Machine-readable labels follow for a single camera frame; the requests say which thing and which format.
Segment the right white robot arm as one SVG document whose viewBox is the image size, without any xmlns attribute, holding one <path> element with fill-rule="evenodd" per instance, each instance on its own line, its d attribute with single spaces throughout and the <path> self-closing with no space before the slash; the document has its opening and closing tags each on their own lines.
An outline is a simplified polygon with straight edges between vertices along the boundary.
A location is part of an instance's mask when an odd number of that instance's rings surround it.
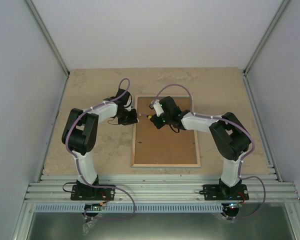
<svg viewBox="0 0 300 240">
<path fill-rule="evenodd" d="M 219 193 L 226 200 L 238 193 L 236 185 L 241 181 L 239 170 L 241 161 L 252 144 L 251 135 L 232 112 L 223 115 L 208 116 L 182 111 L 171 96 L 155 99 L 149 107 L 155 114 L 149 116 L 157 129 L 168 125 L 172 129 L 193 130 L 211 134 L 218 152 L 223 157 L 223 170 L 220 177 Z"/>
</svg>

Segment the teal wooden picture frame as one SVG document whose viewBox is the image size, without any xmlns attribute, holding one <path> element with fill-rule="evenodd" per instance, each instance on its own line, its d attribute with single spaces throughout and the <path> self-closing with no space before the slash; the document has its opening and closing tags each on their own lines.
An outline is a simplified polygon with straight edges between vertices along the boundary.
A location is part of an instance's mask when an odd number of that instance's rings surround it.
<svg viewBox="0 0 300 240">
<path fill-rule="evenodd" d="M 133 126 L 133 168 L 200 168 L 198 134 L 194 130 L 171 129 L 168 125 L 157 129 L 148 119 L 155 114 L 149 108 L 154 94 L 138 94 L 134 107 L 139 122 Z"/>
</svg>

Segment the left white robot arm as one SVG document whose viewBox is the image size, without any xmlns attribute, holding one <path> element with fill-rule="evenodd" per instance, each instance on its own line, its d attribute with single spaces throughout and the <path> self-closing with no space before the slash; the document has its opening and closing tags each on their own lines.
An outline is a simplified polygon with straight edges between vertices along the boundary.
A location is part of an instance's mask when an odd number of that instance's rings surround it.
<svg viewBox="0 0 300 240">
<path fill-rule="evenodd" d="M 132 107 L 132 95 L 127 90 L 120 88 L 115 96 L 86 110 L 73 108 L 62 133 L 61 141 L 75 161 L 77 184 L 83 185 L 82 194 L 89 200 L 97 198 L 100 193 L 92 154 L 98 125 L 110 118 L 117 119 L 117 124 L 123 126 L 139 122 L 137 111 Z"/>
</svg>

